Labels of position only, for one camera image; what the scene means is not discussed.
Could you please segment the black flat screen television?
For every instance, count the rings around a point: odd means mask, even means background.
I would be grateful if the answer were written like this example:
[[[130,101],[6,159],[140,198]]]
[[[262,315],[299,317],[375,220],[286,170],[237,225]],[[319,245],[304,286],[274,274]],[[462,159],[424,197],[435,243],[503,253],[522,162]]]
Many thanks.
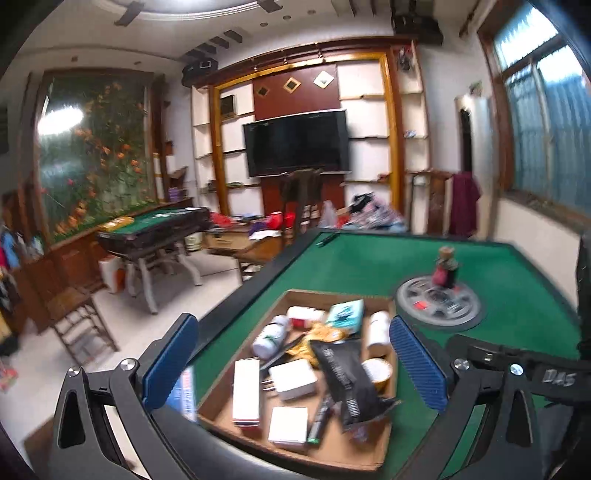
[[[301,169],[349,171],[346,111],[285,115],[242,126],[247,170],[267,177]]]

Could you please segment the round silver table control panel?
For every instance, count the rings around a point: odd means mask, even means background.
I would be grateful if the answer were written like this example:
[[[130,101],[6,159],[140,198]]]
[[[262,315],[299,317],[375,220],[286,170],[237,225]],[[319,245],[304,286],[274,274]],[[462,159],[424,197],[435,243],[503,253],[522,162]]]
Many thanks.
[[[485,309],[478,295],[460,282],[454,289],[436,286],[430,276],[418,276],[401,283],[394,294],[401,318],[416,327],[462,332],[478,326]]]

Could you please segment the dark wooden chair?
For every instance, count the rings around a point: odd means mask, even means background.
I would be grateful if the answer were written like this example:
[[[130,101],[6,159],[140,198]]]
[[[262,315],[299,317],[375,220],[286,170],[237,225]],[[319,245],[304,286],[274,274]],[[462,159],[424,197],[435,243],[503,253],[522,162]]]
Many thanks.
[[[312,211],[321,207],[322,171],[304,169],[281,175],[280,196],[280,236],[266,236],[235,254],[242,283],[252,279],[304,230],[318,224]]]

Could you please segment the white power adapter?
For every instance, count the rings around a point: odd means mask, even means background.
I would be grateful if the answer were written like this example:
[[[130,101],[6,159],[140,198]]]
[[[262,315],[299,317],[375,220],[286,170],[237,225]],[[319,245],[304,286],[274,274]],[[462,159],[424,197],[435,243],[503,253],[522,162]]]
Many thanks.
[[[274,392],[281,401],[296,400],[317,392],[318,378],[307,360],[294,360],[269,370]]]

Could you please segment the red item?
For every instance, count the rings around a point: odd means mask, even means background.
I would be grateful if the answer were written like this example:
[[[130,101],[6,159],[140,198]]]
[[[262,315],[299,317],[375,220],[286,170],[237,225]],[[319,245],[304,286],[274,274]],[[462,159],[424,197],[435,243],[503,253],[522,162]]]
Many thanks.
[[[358,444],[367,444],[372,440],[372,423],[362,422],[349,425],[345,433],[349,440]]]

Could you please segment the wooden chair with carved back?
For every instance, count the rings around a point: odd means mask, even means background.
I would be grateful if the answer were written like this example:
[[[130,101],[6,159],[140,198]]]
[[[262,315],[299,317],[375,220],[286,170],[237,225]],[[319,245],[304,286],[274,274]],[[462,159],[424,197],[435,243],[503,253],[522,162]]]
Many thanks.
[[[409,231],[429,236],[446,236],[451,215],[452,172],[407,170]]]

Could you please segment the white bottle green label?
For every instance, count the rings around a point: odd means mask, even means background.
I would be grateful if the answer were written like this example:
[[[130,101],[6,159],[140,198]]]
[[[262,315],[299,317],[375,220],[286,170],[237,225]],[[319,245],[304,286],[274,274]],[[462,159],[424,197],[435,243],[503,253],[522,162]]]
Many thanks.
[[[277,315],[270,323],[263,327],[252,343],[252,353],[257,358],[269,360],[280,350],[290,328],[290,319],[284,315]]]

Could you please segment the shallow cardboard box tray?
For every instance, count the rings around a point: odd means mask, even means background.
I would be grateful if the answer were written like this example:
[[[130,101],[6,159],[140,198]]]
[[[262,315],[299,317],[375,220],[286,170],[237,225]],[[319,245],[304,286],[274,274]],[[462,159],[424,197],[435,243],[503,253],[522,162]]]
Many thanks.
[[[374,472],[387,456],[398,359],[387,297],[287,290],[246,337],[200,359],[198,422],[273,460]]]

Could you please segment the teal white tissue pack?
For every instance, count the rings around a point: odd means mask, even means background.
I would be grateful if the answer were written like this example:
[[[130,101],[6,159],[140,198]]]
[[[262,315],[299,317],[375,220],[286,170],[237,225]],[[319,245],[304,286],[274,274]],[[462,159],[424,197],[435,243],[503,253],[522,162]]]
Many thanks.
[[[332,328],[342,330],[346,335],[358,334],[362,327],[365,302],[356,299],[332,305],[325,323]]]

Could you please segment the white standing air conditioner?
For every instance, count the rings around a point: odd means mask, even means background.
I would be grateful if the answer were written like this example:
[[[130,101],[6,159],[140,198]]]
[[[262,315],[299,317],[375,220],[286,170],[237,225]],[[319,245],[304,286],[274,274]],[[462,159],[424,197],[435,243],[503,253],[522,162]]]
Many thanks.
[[[470,172],[481,197],[478,206],[479,240],[491,237],[491,211],[495,186],[496,133],[488,98],[465,94],[455,98],[459,129],[460,170]]]

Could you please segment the white barcode carton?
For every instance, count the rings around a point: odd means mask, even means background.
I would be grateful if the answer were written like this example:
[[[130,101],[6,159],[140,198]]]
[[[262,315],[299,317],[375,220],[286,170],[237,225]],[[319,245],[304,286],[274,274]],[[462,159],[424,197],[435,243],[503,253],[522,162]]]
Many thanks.
[[[303,447],[308,440],[308,408],[273,407],[267,439],[280,446]]]

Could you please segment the long white red box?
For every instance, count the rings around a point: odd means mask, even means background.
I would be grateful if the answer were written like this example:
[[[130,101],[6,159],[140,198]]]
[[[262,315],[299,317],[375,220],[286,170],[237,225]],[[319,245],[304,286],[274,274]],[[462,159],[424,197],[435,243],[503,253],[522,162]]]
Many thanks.
[[[231,418],[239,428],[257,428],[260,424],[259,359],[235,361],[233,369]]]

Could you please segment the black marker green cap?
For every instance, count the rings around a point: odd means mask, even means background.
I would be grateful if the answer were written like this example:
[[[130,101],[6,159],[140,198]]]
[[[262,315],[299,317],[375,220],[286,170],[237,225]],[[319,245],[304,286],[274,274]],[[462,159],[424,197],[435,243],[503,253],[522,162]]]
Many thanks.
[[[337,403],[332,399],[332,395],[329,392],[325,393],[321,403],[318,404],[317,411],[315,411],[315,417],[312,420],[311,427],[308,429],[308,446],[315,448],[321,446],[325,432],[327,432],[329,420],[337,414]]]

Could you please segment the green felt mahjong table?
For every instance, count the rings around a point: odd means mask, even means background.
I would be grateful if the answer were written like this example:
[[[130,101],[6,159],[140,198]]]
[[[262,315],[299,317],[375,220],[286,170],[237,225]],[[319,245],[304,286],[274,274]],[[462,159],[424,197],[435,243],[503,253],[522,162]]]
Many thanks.
[[[154,479],[543,479],[590,405],[575,311],[513,246],[314,229],[178,342],[197,413],[151,414]]]

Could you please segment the maroon garment on chair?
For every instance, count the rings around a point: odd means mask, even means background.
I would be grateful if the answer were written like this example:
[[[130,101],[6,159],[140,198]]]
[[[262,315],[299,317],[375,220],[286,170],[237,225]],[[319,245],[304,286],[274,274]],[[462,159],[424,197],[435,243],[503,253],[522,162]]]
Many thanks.
[[[470,238],[478,231],[478,201],[481,191],[472,172],[458,172],[452,178],[449,234]]]

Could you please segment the low wooden side table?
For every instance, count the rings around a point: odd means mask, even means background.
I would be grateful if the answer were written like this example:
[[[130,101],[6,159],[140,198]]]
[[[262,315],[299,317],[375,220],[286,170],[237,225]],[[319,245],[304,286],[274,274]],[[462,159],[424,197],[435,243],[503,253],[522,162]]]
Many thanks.
[[[204,232],[204,249],[212,255],[233,256],[249,248],[252,243],[247,225],[212,227]]]

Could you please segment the wooden slatted stool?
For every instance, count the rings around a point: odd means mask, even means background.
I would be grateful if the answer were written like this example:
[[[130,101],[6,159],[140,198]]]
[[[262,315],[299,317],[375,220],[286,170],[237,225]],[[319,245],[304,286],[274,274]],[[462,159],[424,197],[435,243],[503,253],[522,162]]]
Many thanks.
[[[45,304],[50,328],[75,365],[85,366],[119,347],[98,311],[92,296],[67,287]]]

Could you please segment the pile of clothes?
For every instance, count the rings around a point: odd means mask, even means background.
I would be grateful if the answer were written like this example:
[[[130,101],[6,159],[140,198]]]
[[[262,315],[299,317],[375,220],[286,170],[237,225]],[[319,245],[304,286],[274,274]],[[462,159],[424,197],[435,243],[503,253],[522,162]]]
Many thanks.
[[[373,192],[359,194],[349,205],[349,220],[344,224],[349,230],[377,230],[407,233],[408,226],[401,213]]]

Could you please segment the yellow snack packet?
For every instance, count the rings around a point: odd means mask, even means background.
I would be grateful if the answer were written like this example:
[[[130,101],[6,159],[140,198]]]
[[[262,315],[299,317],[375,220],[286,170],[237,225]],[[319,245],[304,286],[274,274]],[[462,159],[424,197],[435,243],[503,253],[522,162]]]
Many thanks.
[[[293,360],[307,360],[311,367],[318,369],[318,359],[311,349],[311,341],[322,341],[325,343],[334,343],[345,340],[348,333],[345,330],[335,328],[322,323],[315,323],[311,330],[304,334],[304,338],[297,342],[294,347],[287,349],[287,355]]]

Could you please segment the black snack pouch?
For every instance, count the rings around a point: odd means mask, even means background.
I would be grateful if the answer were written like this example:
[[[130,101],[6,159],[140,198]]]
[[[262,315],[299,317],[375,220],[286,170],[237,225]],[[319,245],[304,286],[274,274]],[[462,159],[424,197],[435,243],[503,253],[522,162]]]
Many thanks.
[[[342,431],[349,425],[377,422],[401,404],[394,397],[381,396],[363,370],[360,340],[334,343],[311,341],[318,367],[332,399],[339,405]]]

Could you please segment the small white pill bottle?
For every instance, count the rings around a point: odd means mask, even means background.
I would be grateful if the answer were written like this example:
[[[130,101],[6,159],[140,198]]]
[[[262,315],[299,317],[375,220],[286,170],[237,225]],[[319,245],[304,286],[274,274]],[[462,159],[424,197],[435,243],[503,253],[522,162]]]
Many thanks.
[[[287,318],[295,330],[310,330],[316,323],[322,323],[325,311],[304,306],[291,306],[287,309]]]

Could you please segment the floral wall mural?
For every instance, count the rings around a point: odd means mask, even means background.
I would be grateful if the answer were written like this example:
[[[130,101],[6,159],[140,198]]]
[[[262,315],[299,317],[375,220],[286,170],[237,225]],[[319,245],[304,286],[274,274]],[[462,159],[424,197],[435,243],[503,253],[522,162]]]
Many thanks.
[[[148,85],[122,72],[49,76],[36,130],[51,242],[156,204]]]

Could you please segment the white pill bottle red label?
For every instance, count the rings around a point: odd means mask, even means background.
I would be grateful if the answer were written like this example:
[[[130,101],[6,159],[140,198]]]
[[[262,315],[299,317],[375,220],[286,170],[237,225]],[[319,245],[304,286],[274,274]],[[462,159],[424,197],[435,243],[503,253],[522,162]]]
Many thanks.
[[[366,340],[370,358],[381,358],[391,353],[390,322],[391,316],[384,310],[378,311],[370,317]]]

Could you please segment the black ink bottle with cork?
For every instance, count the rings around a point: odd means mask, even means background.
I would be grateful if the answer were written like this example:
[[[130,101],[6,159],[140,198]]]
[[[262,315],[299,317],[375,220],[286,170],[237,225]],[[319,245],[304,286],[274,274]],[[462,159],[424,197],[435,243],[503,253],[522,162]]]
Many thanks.
[[[436,269],[432,275],[434,285],[454,289],[457,283],[459,263],[455,257],[455,249],[451,246],[442,246],[438,251]]]

